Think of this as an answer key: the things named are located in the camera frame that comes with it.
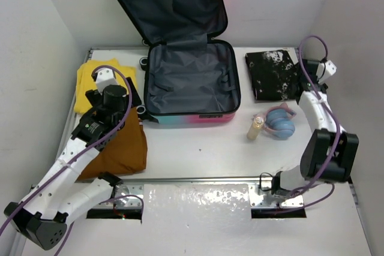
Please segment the yellow garment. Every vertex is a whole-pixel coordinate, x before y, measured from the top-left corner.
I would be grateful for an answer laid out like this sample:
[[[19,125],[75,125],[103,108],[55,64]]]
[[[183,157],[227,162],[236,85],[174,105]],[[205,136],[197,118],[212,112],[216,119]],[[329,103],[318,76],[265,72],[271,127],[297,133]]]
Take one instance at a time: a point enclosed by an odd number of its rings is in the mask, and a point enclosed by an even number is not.
[[[120,65],[116,58],[108,61],[89,60],[82,64],[77,70],[76,102],[73,109],[75,113],[82,115],[91,108],[91,104],[85,96],[85,93],[89,90],[96,90],[97,86],[91,74],[101,65],[109,65],[117,68],[125,77],[130,77],[134,87],[137,88],[136,68]]]

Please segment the black white patterned garment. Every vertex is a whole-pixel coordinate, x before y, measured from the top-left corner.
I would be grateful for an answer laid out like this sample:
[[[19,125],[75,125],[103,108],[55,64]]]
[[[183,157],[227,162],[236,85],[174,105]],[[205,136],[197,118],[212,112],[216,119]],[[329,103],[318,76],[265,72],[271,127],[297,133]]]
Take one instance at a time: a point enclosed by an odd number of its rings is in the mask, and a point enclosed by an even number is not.
[[[298,61],[287,49],[251,52],[245,55],[251,87],[258,101],[285,101],[295,98]]]

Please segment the blue pink cat headphones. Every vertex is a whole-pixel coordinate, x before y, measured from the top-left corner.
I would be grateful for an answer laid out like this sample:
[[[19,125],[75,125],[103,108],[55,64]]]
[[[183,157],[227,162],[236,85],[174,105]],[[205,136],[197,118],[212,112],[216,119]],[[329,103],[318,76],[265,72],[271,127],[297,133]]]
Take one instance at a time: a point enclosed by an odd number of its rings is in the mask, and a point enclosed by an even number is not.
[[[263,130],[271,136],[286,140],[295,133],[292,119],[296,116],[296,112],[287,103],[271,107],[260,115],[264,121]]]

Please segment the brown garment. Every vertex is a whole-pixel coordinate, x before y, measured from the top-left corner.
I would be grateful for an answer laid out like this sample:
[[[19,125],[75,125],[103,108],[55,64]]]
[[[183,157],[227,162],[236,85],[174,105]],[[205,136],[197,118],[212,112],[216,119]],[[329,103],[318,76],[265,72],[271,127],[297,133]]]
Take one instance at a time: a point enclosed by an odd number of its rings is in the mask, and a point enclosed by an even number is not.
[[[131,175],[146,169],[148,145],[141,119],[130,110],[125,126],[100,154],[82,171],[78,180],[95,178],[100,173]]]

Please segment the small beige lotion bottle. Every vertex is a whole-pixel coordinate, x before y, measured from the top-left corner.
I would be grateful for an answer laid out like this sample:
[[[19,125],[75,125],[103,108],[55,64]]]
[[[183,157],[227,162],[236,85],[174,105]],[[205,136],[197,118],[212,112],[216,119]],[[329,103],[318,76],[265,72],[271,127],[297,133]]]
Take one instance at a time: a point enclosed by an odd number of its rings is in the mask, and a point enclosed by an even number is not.
[[[251,126],[247,132],[247,138],[249,140],[255,140],[257,136],[260,134],[261,130],[263,129],[265,120],[264,117],[256,116],[254,117]]]

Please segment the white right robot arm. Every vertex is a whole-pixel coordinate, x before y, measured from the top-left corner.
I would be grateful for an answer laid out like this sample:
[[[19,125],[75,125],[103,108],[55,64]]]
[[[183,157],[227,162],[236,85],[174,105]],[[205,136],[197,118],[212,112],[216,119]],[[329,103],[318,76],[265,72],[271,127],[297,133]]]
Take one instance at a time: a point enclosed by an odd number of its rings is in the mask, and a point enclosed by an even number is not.
[[[295,100],[304,112],[311,138],[299,165],[279,171],[271,181],[271,195],[280,199],[295,197],[324,183],[344,183],[350,178],[359,138],[346,132],[335,120],[328,104],[326,79],[336,66],[328,60],[300,62]]]

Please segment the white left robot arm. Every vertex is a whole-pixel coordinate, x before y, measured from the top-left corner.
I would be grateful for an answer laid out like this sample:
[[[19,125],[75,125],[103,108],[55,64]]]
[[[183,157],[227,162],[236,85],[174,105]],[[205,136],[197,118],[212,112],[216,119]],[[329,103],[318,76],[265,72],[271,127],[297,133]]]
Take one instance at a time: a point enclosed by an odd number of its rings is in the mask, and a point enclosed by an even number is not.
[[[91,108],[80,118],[64,150],[28,195],[4,209],[8,225],[47,251],[64,237],[74,221],[94,206],[113,201],[128,172],[128,157],[144,152],[126,124],[139,99],[131,78],[119,85],[114,76],[97,73],[97,88],[86,92]]]

